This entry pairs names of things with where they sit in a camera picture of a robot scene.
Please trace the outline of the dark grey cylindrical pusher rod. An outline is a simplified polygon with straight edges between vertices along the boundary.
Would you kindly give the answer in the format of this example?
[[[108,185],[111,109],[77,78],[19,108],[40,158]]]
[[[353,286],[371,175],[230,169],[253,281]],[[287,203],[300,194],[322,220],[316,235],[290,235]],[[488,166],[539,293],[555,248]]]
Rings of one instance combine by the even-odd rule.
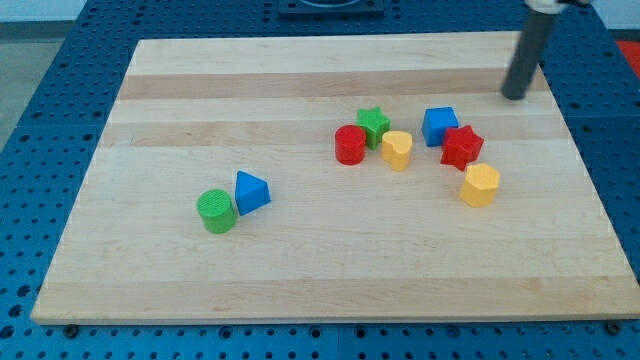
[[[529,11],[501,87],[501,93],[505,98],[509,100],[525,98],[555,20],[556,14],[546,14],[533,9]]]

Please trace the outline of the white rod mount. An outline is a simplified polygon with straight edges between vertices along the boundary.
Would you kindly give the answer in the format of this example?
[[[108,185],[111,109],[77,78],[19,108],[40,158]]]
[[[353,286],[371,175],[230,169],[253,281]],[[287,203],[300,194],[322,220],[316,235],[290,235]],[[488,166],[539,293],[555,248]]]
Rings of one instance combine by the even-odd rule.
[[[588,7],[590,0],[525,0],[524,3],[533,11],[542,14],[560,14],[568,6]]]

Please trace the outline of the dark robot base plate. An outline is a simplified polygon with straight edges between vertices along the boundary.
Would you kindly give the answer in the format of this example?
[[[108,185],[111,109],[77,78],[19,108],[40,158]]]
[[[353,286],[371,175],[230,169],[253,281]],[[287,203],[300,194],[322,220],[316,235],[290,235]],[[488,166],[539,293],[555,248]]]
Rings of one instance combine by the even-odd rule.
[[[307,15],[383,15],[383,0],[277,0],[278,14],[283,17]]]

